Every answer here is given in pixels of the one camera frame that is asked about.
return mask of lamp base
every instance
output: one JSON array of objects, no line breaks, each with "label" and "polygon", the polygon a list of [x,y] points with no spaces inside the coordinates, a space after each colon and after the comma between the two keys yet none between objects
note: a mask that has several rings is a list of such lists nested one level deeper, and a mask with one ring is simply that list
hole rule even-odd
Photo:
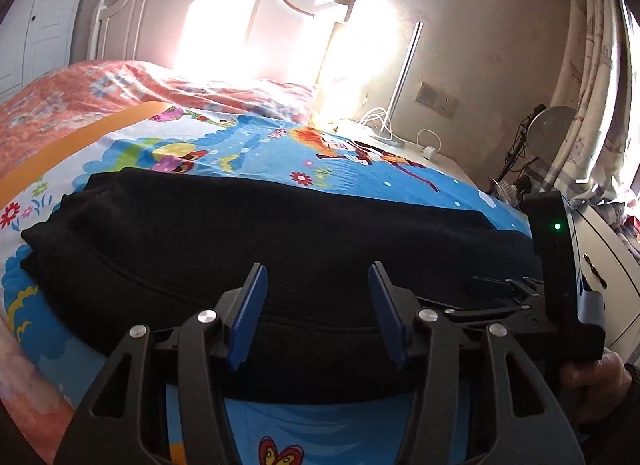
[{"label": "lamp base", "polygon": [[394,148],[401,148],[402,146],[404,146],[404,140],[402,140],[402,138],[383,137],[381,130],[371,126],[367,126],[366,130],[369,135],[371,135],[377,141],[382,142],[383,144],[386,144],[388,146],[393,146]]}]

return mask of bed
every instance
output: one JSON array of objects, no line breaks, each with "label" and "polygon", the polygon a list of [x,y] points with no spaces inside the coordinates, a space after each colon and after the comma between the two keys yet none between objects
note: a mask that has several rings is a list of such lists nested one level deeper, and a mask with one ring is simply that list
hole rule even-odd
[{"label": "bed", "polygon": [[[499,230],[530,235],[523,215],[475,187],[307,125],[336,12],[343,7],[250,0],[248,14],[239,18],[240,50],[250,55],[238,58],[239,50],[234,52],[221,73],[237,76],[234,66],[261,62],[243,72],[252,79],[222,82],[189,55],[180,60],[184,46],[176,30],[190,20],[194,1],[100,2],[89,45],[94,59],[41,77],[0,107],[0,398],[49,464],[105,358],[69,332],[20,268],[30,251],[20,233],[46,220],[63,194],[80,190],[95,172],[137,167],[242,177],[477,210]],[[172,26],[158,25],[168,21]],[[198,37],[196,31],[190,39]],[[200,54],[206,66],[221,55],[215,48]],[[301,441],[305,463],[391,463],[409,406],[406,395],[332,409],[226,403],[244,463],[264,462],[259,443],[268,437],[279,456],[290,451],[296,465],[303,458],[293,450]],[[184,463],[174,390],[167,408],[172,459]],[[386,423],[372,416],[380,409],[388,413]],[[356,428],[350,422],[355,418],[370,422]],[[318,419],[322,430],[310,431]],[[335,434],[329,454],[318,440],[327,432]],[[386,443],[376,447],[372,441]]]}]

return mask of wall outlet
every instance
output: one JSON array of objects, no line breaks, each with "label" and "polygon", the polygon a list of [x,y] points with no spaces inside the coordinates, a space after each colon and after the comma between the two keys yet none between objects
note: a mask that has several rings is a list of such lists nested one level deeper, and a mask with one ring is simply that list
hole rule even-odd
[{"label": "wall outlet", "polygon": [[424,82],[420,85],[420,90],[415,99],[447,119],[452,119],[456,109],[458,109],[458,99],[453,95],[446,93],[442,89],[436,90],[433,86],[429,86]]}]

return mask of silver screw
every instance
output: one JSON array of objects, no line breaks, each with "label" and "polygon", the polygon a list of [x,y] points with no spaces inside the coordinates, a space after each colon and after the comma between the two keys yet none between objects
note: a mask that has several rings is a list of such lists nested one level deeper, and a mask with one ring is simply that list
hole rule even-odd
[{"label": "silver screw", "polygon": [[438,320],[438,312],[425,308],[418,312],[418,318],[423,322],[436,322]]},{"label": "silver screw", "polygon": [[142,326],[142,324],[136,324],[133,328],[129,330],[129,335],[134,339],[139,339],[146,335],[146,326]]},{"label": "silver screw", "polygon": [[203,324],[209,324],[218,318],[218,314],[213,310],[203,310],[198,314],[198,320]]},{"label": "silver screw", "polygon": [[492,324],[489,326],[489,333],[491,335],[495,335],[496,337],[504,337],[507,335],[507,328],[505,328],[502,324]]}]

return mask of drawer handle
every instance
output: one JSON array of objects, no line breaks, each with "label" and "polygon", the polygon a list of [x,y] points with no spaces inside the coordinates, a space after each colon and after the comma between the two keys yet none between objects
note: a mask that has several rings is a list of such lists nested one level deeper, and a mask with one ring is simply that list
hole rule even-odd
[{"label": "drawer handle", "polygon": [[583,257],[584,257],[584,260],[586,261],[587,265],[589,265],[589,268],[591,268],[591,271],[593,272],[593,275],[595,275],[597,277],[598,281],[602,285],[602,288],[607,289],[607,282],[600,275],[598,269],[593,266],[593,263],[591,263],[591,258],[589,257],[589,254],[583,255]]}]

